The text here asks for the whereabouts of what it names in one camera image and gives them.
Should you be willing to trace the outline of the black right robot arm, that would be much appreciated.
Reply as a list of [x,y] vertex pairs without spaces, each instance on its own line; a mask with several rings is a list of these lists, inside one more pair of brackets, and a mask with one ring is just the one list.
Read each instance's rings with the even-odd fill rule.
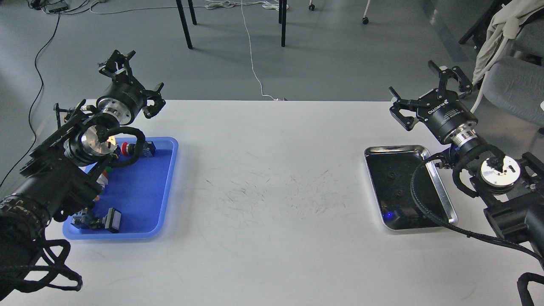
[[[459,93],[471,92],[472,82],[458,66],[439,67],[428,62],[439,78],[437,88],[418,99],[403,99],[393,87],[389,109],[404,129],[422,122],[442,145],[449,149],[433,154],[416,166],[410,192],[416,207],[428,219],[468,238],[524,252],[543,263],[544,206],[543,162],[532,153],[513,159],[480,137],[474,130],[478,122],[460,101]],[[484,216],[494,236],[472,232],[450,224],[427,208],[416,194],[420,169],[438,160],[439,168],[452,170],[455,186],[485,204]]]

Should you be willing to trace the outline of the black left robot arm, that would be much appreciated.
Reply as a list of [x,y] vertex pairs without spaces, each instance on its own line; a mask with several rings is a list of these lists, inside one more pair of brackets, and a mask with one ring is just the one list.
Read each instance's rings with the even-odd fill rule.
[[151,144],[131,124],[140,112],[150,119],[165,106],[163,83],[148,90],[134,77],[129,62],[134,54],[115,50],[99,64],[99,72],[111,79],[104,95],[95,106],[83,100],[66,110],[65,123],[31,152],[21,169],[25,181],[1,201],[1,298],[14,290],[55,288],[52,281],[59,275],[76,282],[60,290],[81,289],[82,277],[65,263],[70,243],[46,239],[52,220],[76,215],[92,229],[120,229],[117,209],[101,218],[91,212],[102,191],[99,177],[107,167],[124,168],[142,157]]

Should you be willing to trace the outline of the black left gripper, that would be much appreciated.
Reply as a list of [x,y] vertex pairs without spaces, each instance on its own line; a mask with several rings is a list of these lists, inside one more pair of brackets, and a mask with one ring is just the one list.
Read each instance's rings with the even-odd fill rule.
[[[111,78],[111,83],[104,95],[98,98],[97,108],[114,116],[119,125],[132,124],[141,110],[147,119],[151,119],[166,105],[161,94],[163,82],[158,83],[154,90],[134,87],[136,78],[130,67],[130,59],[135,54],[136,51],[122,54],[114,50],[105,62],[98,64],[99,73]],[[147,104],[148,100],[152,101],[151,105]]]

